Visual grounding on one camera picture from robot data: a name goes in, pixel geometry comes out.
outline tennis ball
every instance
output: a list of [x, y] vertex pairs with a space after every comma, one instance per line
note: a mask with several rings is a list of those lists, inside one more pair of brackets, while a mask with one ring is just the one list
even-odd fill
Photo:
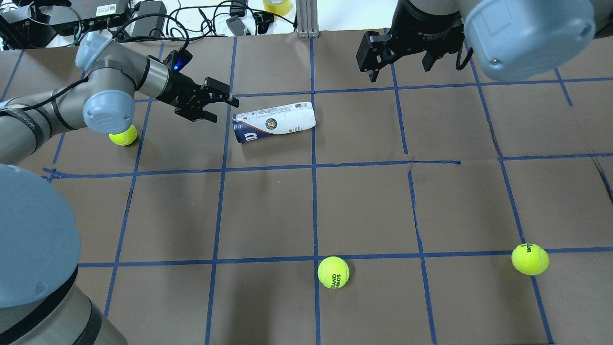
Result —
[[128, 128], [127, 131], [120, 134], [109, 133], [109, 139], [119, 146], [127, 146], [132, 144], [136, 140], [136, 136], [136, 127], [134, 125], [130, 125], [130, 128]]
[[319, 264], [317, 277], [328, 289], [339, 289], [349, 280], [349, 266], [339, 257], [327, 257]]
[[520, 244], [511, 254], [513, 266], [529, 276], [539, 275], [549, 266], [547, 252], [536, 244]]

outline can label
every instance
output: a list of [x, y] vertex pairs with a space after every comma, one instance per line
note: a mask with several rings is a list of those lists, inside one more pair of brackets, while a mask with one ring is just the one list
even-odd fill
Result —
[[232, 116], [238, 142], [308, 130], [315, 126], [311, 102], [299, 102]]

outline yellow object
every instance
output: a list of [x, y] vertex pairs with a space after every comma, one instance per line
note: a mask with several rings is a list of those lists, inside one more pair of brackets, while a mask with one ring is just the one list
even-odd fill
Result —
[[264, 10], [278, 15], [286, 15], [292, 9], [290, 0], [262, 0], [264, 1]]
[[513, 266], [521, 273], [536, 276], [545, 272], [549, 266], [547, 252], [536, 244], [520, 244], [511, 255]]
[[327, 257], [319, 264], [317, 277], [328, 289], [339, 289], [349, 280], [349, 266], [339, 257]]
[[119, 146], [127, 146], [132, 144], [136, 140], [136, 136], [136, 127], [134, 125], [130, 125], [130, 128], [128, 128], [127, 131], [120, 134], [109, 133], [109, 139]]

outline round logo on can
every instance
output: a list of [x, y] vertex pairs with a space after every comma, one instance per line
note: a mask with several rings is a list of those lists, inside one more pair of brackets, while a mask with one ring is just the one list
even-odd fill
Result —
[[274, 118], [266, 120], [266, 128], [274, 130], [276, 128], [276, 120]]

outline yellow tape roll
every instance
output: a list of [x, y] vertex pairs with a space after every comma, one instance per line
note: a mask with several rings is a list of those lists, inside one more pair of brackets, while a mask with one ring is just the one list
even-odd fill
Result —
[[278, 15], [286, 15], [292, 9], [290, 0], [263, 0], [264, 10]]

